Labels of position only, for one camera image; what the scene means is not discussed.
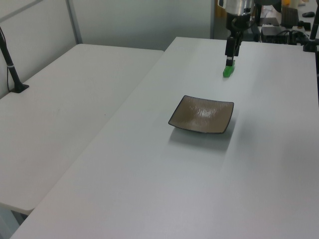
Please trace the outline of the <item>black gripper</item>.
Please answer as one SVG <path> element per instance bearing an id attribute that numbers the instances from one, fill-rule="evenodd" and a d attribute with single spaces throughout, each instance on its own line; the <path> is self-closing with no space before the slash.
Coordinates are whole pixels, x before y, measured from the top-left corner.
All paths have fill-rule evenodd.
<path id="1" fill-rule="evenodd" d="M 230 37 L 227 38 L 225 48 L 226 66 L 233 66 L 235 63 L 235 57 L 239 55 L 242 33 L 251 27 L 250 19 L 250 13 L 245 15 L 227 13 L 226 28 L 230 31 Z"/>

